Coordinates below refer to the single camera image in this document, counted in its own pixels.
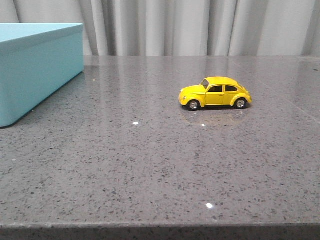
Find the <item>yellow toy beetle car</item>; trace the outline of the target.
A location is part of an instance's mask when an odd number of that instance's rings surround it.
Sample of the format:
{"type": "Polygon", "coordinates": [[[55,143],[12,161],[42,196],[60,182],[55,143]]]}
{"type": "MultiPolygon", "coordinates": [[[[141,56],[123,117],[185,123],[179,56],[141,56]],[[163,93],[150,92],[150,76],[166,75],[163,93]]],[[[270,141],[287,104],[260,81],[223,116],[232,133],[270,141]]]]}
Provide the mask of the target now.
{"type": "Polygon", "coordinates": [[[236,80],[224,76],[206,77],[198,85],[181,89],[179,103],[190,111],[208,106],[244,109],[252,103],[250,92],[236,80]]]}

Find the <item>grey pleated curtain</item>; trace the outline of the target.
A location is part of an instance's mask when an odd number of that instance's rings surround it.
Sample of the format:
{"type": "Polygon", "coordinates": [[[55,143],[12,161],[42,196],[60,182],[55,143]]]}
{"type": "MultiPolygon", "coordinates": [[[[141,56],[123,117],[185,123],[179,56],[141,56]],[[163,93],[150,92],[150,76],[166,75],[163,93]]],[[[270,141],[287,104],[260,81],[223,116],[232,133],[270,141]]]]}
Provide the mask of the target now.
{"type": "Polygon", "coordinates": [[[317,0],[3,0],[2,23],[82,23],[87,56],[319,56],[317,0]]]}

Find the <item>light blue storage box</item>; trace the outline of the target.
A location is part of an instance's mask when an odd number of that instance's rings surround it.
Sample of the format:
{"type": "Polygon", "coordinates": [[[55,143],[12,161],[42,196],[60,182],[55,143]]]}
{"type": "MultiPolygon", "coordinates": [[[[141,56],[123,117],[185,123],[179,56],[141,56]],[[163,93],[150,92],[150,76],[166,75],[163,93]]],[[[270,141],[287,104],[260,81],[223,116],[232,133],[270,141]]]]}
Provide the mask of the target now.
{"type": "Polygon", "coordinates": [[[0,125],[7,127],[84,70],[83,24],[0,25],[0,125]]]}

